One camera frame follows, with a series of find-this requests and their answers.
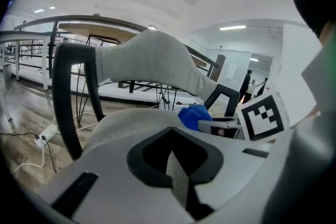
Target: blue glove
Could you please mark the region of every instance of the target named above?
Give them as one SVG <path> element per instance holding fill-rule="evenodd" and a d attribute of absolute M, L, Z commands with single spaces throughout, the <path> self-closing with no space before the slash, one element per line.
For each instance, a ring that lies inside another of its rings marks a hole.
<path fill-rule="evenodd" d="M 182 123 L 191 130 L 199 131 L 197 122 L 200 120 L 212 121 L 208 110 L 201 104 L 191 105 L 188 108 L 183 108 L 179 112 L 178 117 Z"/>

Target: wooden floor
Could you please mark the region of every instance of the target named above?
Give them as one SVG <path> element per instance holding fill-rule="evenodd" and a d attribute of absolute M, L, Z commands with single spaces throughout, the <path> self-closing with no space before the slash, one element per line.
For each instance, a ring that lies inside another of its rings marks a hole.
<path fill-rule="evenodd" d="M 0 133 L 26 133 L 33 131 L 40 134 L 51 124 L 57 125 L 51 90 L 44 91 L 42 87 L 36 86 L 27 81 L 10 80 L 7 83 L 8 93 L 5 94 L 9 112 L 12 121 L 8 122 L 0 109 Z M 120 109 L 127 108 L 148 108 L 144 105 L 134 105 L 126 103 L 115 103 L 101 101 L 104 114 L 111 113 Z M 76 97 L 72 96 L 72 112 L 76 115 Z M 90 102 L 88 101 L 85 112 L 93 113 Z M 91 114 L 84 114 L 82 118 L 82 127 L 97 123 L 96 117 Z M 82 146 L 85 145 L 90 136 L 93 127 L 89 127 L 77 134 Z M 42 151 L 35 144 L 33 134 L 25 136 L 1 135 L 1 151 L 6 159 L 10 171 L 14 171 L 22 163 L 42 163 Z M 50 141 L 52 158 L 56 170 L 61 170 L 72 162 L 63 140 L 59 134 L 56 134 Z M 34 166 L 23 166 L 15 173 L 15 178 L 30 190 L 36 191 L 41 185 L 49 182 L 55 175 L 49 149 L 45 151 L 45 164 L 43 168 Z"/>

